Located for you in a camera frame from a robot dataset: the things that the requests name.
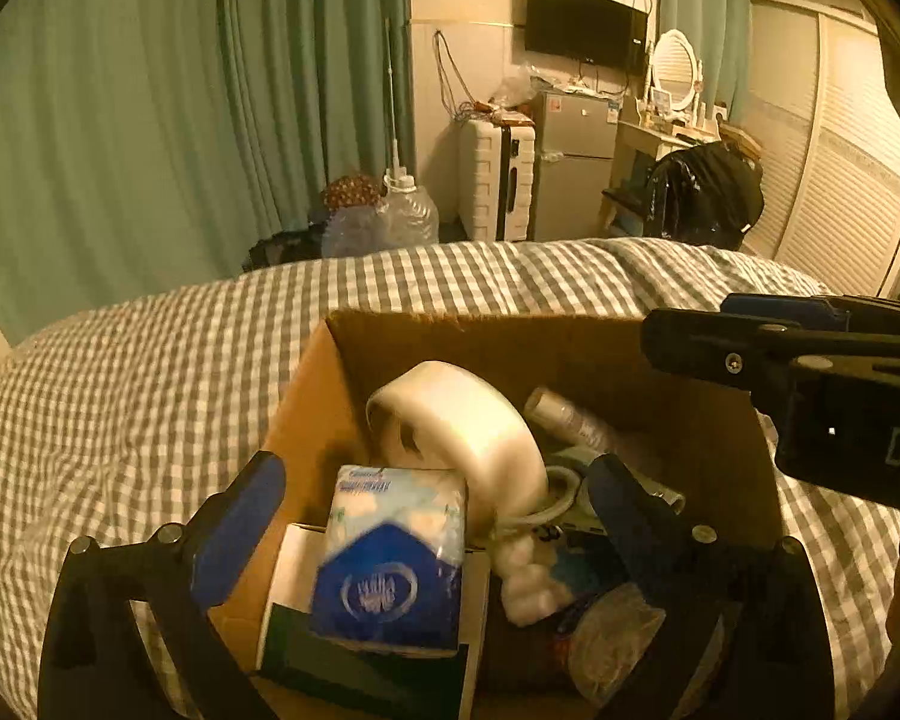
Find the white cotton ball bag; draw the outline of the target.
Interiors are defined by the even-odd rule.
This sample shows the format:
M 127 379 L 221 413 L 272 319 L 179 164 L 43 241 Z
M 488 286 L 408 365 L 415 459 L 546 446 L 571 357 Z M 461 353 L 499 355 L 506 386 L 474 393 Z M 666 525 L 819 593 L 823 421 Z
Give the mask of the white cotton ball bag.
M 551 575 L 556 551 L 532 532 L 506 533 L 491 546 L 491 561 L 502 582 L 500 601 L 505 616 L 517 628 L 528 628 L 565 610 L 571 589 Z

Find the clear tape roll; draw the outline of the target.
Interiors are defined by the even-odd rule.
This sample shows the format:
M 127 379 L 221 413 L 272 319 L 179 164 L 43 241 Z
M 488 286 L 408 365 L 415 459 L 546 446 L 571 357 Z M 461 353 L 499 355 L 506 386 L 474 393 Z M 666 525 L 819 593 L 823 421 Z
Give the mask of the clear tape roll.
M 489 382 L 450 362 L 421 362 L 377 388 L 365 419 L 386 465 L 463 476 L 470 539 L 531 514 L 546 496 L 543 457 L 523 416 Z

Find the brown cardboard box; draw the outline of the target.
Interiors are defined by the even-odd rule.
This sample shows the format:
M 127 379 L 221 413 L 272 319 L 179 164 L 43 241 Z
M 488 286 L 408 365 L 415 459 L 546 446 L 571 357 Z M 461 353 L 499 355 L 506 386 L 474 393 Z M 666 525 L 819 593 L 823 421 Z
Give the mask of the brown cardboard box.
M 685 493 L 688 517 L 727 543 L 769 548 L 784 533 L 774 465 L 748 395 L 655 371 L 640 351 L 639 322 L 340 310 L 312 333 L 261 442 L 286 467 L 283 505 L 233 594 L 211 613 L 245 673 L 256 670 L 287 525 L 325 523 L 340 466 L 372 455 L 368 395 L 426 359 L 475 372 L 514 405 L 544 385 L 632 431 L 644 452 L 640 470 Z

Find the grey checked bed quilt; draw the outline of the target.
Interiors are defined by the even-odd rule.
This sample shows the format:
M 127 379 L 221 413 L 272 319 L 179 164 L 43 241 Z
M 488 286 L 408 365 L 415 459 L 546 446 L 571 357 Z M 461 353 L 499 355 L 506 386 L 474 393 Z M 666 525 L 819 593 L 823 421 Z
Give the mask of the grey checked bed quilt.
M 312 260 L 82 312 L 0 366 L 0 697 L 37 711 L 69 543 L 187 520 L 260 447 L 313 330 L 338 309 L 639 319 L 733 293 L 816 296 L 790 266 L 660 239 L 447 244 Z

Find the narrow green window curtain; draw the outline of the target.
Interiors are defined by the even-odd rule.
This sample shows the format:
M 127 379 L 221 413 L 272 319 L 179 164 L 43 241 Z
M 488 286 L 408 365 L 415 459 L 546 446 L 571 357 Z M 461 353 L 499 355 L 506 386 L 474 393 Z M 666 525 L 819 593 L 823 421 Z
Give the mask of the narrow green window curtain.
M 739 124 L 748 102 L 749 0 L 656 0 L 660 31 L 679 29 L 704 69 L 702 101 Z

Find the brown patterned bag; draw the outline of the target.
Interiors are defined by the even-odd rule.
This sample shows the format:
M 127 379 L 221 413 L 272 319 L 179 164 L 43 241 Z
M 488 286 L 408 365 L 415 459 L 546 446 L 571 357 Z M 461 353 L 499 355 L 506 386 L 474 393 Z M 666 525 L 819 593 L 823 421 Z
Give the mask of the brown patterned bag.
M 329 213 L 336 213 L 345 208 L 374 206 L 381 196 L 380 179 L 365 174 L 354 174 L 340 177 L 323 188 L 322 202 Z

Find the blue tissue pack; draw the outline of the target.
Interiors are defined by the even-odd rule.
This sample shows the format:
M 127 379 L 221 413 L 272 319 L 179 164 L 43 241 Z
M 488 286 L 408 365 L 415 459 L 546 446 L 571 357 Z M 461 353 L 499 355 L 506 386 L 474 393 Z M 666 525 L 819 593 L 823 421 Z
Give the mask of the blue tissue pack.
M 344 465 L 310 624 L 353 649 L 448 656 L 460 642 L 466 484 L 453 470 Z

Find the white cream tube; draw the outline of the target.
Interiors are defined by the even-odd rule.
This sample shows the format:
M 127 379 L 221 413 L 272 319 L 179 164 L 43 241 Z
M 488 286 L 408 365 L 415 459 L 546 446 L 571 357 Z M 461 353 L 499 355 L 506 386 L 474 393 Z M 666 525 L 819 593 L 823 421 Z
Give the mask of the white cream tube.
M 616 455 L 647 493 L 663 499 L 677 514 L 683 512 L 686 496 L 645 475 L 634 454 L 634 446 L 603 419 L 578 408 L 571 400 L 546 387 L 533 390 L 523 406 L 523 413 L 528 421 L 572 447 L 587 447 L 598 455 Z

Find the white dressing table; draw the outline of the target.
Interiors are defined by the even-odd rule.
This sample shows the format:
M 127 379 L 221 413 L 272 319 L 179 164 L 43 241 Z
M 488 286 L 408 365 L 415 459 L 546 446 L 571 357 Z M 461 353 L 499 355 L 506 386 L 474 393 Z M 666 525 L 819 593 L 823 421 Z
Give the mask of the white dressing table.
M 717 135 L 697 128 L 676 127 L 673 132 L 629 122 L 617 124 L 610 185 L 601 192 L 598 229 L 611 232 L 622 218 L 645 218 L 645 193 L 650 173 L 658 161 L 680 149 L 718 142 Z

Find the clear large water jug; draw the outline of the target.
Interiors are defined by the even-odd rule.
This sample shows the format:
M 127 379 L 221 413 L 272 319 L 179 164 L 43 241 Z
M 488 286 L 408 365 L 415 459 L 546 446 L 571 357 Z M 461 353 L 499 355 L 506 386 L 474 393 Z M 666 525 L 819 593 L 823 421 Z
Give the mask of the clear large water jug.
M 439 210 L 411 174 L 385 174 L 379 203 L 379 243 L 383 249 L 409 249 L 439 243 Z

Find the black bag on floor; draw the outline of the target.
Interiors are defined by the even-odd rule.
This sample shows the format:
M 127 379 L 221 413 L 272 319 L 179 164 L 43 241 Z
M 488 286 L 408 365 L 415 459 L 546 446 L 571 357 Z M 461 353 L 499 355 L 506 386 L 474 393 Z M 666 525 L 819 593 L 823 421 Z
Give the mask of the black bag on floor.
M 323 226 L 310 226 L 305 231 L 281 231 L 261 239 L 248 249 L 242 271 L 250 273 L 270 266 L 308 262 L 322 256 Z

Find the silver mini fridge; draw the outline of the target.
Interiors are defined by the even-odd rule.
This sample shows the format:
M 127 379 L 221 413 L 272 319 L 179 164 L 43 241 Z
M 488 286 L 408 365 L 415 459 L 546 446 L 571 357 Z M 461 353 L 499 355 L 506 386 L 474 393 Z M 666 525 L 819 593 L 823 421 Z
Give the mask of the silver mini fridge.
M 619 104 L 543 91 L 535 99 L 533 241 L 594 238 L 610 187 Z

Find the round clear plastic container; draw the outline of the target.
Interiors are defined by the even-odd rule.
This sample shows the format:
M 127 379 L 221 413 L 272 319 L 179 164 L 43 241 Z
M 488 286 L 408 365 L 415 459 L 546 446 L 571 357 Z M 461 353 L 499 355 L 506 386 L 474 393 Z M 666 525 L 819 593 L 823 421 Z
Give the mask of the round clear plastic container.
M 667 619 L 634 582 L 595 600 L 572 632 L 567 670 L 578 692 L 603 707 L 622 688 Z

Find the white oval vanity mirror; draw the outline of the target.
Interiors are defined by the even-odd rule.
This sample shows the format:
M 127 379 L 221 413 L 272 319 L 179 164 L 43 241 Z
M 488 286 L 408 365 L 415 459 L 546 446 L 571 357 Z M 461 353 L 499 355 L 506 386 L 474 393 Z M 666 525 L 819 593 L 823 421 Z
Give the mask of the white oval vanity mirror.
M 650 57 L 649 99 L 667 103 L 670 112 L 689 112 L 702 91 L 702 62 L 689 37 L 668 29 L 658 37 Z

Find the large green curtain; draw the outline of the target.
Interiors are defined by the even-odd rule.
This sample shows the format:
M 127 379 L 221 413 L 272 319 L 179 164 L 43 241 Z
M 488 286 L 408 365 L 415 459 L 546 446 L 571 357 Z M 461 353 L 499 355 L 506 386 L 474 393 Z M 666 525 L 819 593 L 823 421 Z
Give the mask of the large green curtain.
M 409 0 L 9 0 L 0 330 L 233 277 L 413 132 Z

